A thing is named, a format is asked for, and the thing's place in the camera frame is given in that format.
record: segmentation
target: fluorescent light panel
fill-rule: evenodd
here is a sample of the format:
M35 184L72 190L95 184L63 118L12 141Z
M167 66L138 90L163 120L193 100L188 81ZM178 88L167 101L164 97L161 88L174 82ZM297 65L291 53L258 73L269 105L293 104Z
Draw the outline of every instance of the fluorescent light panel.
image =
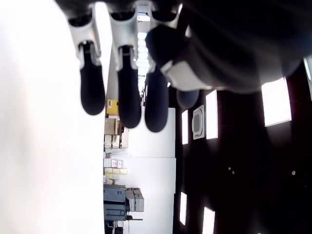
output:
M215 212L204 208L203 234L213 234L215 227Z
M138 57L139 57L140 59L147 59L148 53L147 53L147 52L140 52L140 53L138 54Z
M138 39L145 39L146 35L147 35L147 33L137 33L137 38Z
M145 40L143 40L143 39L138 40L138 41L137 41L137 44L138 44L139 46L146 46L146 42L145 42Z
M306 57L303 59L304 61L304 65L306 67L306 72L307 72L307 76L308 76L308 79L311 80L311 69L312 69L312 57L309 56L309 57Z
M285 78L265 83L262 86L262 100L266 127L287 122L292 119Z
M180 200L180 222L185 225L186 221L186 204L187 204L187 195L185 193L181 193Z
M148 52L148 49L147 49L146 46L139 46L137 50L138 50L139 52L145 52L145 53Z
M138 74L138 75L146 75L147 70L148 70L148 69L146 69L146 68L139 67L138 70L137 70L137 74Z
M189 143L188 111L182 113L182 145Z
M216 90L206 96L206 139L218 138L218 106Z
M150 65L148 64L148 63L143 63L143 62L137 62L136 63L136 65L138 66L138 67L146 67L146 68L149 68L150 67Z

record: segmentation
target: yellow box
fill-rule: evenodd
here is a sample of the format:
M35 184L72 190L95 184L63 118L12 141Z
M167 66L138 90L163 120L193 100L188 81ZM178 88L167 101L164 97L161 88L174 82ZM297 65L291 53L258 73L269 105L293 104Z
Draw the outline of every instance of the yellow box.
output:
M110 167L105 167L105 168L104 168L104 172L105 172L105 174L106 174L106 173L111 173L111 174L112 174L112 173L113 173L113 169L110 168Z
M120 174L120 169L113 168L113 174Z
M128 174L128 169L127 168L120 169L120 174Z
M113 174L112 173L105 173L106 177L108 179L112 179L113 178Z
M107 100L107 114L118 115L118 100L108 99Z

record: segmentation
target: cardboard box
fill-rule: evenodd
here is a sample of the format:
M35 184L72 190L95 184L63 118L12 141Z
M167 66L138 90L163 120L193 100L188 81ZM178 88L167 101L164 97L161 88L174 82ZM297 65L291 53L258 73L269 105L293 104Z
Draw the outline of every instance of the cardboard box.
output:
M117 168L117 160L116 159L112 159L112 166L113 168Z
M112 174L112 179L120 179L120 175L118 175L118 174Z
M122 160L118 160L117 168L123 168L123 161Z
M122 168L120 169L120 174L128 174L128 169L127 168Z
M104 167L112 167L112 159L111 158L105 158L104 159Z
M110 168L106 167L106 168L104 168L104 172L105 172L105 174L106 173L111 173L112 174L113 173L113 169L111 167Z
M112 168L113 174L120 174L120 169Z
M108 179L112 179L113 178L113 174L112 173L105 173L106 178Z
M118 119L105 118L105 135L117 135L118 132Z
M107 114L118 115L118 100L108 99L107 100Z

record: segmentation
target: black ceiling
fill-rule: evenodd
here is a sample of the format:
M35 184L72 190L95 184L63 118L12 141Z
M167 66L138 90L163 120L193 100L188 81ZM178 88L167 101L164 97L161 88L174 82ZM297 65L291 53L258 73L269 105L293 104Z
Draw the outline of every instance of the black ceiling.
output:
M312 101L303 64L288 78L288 90L292 121L269 128L261 92L218 92L218 139L193 140L189 127L183 146L183 110L176 108L174 233L201 234L205 206L215 211L214 234L312 233ZM172 88L170 98L177 107ZM201 91L189 126L193 110L204 103ZM185 226L179 222L180 191L188 196Z

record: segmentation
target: white box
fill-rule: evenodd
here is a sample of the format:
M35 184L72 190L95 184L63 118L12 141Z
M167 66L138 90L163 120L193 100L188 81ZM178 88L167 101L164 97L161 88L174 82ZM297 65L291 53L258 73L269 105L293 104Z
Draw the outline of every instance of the white box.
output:
M123 161L122 160L118 160L117 168L123 168Z
M113 167L113 168L117 168L117 160L116 159L111 159L112 161L112 164L110 167Z
M120 175L118 175L118 174L112 174L112 179L120 179Z
M112 167L112 159L111 158L105 158L104 159L104 167Z

